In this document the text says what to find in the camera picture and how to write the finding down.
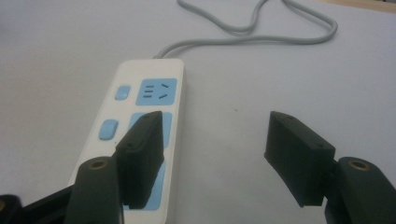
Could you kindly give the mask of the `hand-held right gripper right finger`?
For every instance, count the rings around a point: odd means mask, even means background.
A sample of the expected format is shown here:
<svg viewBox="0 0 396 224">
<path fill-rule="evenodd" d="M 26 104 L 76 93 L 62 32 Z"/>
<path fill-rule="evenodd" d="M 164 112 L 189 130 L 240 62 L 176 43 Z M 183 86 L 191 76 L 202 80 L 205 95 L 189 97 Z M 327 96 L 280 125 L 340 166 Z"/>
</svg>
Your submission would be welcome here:
<svg viewBox="0 0 396 224">
<path fill-rule="evenodd" d="M 396 224 L 396 188 L 374 164 L 335 147 L 297 118 L 270 113 L 264 158 L 299 206 L 325 206 L 327 224 Z"/>
</svg>

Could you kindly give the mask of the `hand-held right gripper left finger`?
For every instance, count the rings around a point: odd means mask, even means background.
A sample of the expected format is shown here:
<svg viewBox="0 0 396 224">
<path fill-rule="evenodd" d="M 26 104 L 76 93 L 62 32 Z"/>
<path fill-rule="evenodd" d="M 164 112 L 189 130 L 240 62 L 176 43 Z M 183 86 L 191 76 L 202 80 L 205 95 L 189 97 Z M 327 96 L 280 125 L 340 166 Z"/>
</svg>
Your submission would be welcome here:
<svg viewBox="0 0 396 224">
<path fill-rule="evenodd" d="M 124 224 L 123 207 L 142 208 L 164 162 L 163 113 L 141 116 L 110 157 L 78 167 L 64 224 Z"/>
</svg>

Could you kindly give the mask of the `white and blue power strip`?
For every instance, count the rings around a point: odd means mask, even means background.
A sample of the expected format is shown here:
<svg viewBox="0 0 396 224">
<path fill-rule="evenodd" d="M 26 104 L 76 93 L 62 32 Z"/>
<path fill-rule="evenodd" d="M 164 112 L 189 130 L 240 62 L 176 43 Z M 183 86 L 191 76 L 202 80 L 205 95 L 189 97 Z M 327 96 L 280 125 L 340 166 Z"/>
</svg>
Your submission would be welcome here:
<svg viewBox="0 0 396 224">
<path fill-rule="evenodd" d="M 184 63 L 179 59 L 132 60 L 114 76 L 70 181 L 78 167 L 97 157 L 110 157 L 117 144 L 143 115 L 163 113 L 164 162 L 142 208 L 123 207 L 124 224 L 169 224 L 177 191 L 177 165 L 183 120 Z"/>
</svg>

